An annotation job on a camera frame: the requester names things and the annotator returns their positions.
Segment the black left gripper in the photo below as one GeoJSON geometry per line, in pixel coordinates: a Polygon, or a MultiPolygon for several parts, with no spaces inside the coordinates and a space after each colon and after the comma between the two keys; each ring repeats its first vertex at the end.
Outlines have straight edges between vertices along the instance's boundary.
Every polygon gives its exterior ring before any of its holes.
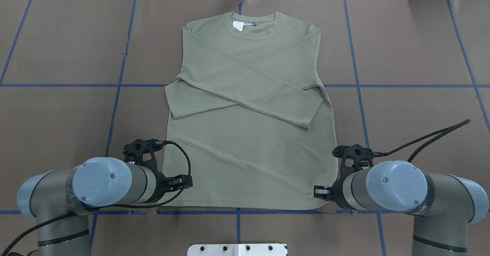
{"type": "Polygon", "coordinates": [[[171,140],[137,139],[126,144],[123,149],[124,162],[136,165],[145,174],[145,191],[135,204],[169,204],[178,198],[185,189],[194,186],[191,176],[191,161],[182,146],[171,140]],[[165,176],[158,168],[155,153],[161,151],[166,145],[173,145],[186,158],[188,172],[177,176],[165,176]]]}

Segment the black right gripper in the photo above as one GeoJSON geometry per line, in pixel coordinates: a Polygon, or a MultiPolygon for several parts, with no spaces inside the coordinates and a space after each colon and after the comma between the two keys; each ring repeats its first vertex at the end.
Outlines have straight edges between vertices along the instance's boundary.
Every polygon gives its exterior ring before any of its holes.
{"type": "Polygon", "coordinates": [[[341,160],[339,176],[330,187],[314,186],[314,197],[336,204],[357,204],[352,191],[352,181],[357,173],[374,167],[373,159],[382,157],[382,152],[375,152],[359,144],[338,145],[332,155],[341,160]]]}

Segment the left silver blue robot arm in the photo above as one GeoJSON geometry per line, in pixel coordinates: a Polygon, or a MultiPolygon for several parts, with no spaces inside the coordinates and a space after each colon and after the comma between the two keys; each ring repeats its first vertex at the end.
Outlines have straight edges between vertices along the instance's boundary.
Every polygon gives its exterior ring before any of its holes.
{"type": "Polygon", "coordinates": [[[16,237],[2,255],[15,256],[14,246],[37,231],[37,249],[30,256],[90,256],[89,214],[107,207],[161,207],[193,186],[191,160],[174,141],[136,139],[122,152],[123,160],[93,157],[77,167],[27,179],[17,193],[17,206],[37,224],[16,237]],[[186,174],[165,176],[158,169],[155,153],[166,145],[182,152],[186,174]]]}

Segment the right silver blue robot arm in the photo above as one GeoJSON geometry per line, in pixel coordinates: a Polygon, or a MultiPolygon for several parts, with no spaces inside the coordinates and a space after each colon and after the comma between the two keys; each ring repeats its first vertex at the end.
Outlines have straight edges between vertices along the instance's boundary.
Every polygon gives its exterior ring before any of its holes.
{"type": "Polygon", "coordinates": [[[348,210],[390,210],[413,216],[413,256],[467,256],[468,228],[485,219],[489,199],[478,183],[420,170],[410,161],[374,165],[374,152],[358,144],[332,151],[341,160],[330,187],[314,186],[315,198],[348,210]]]}

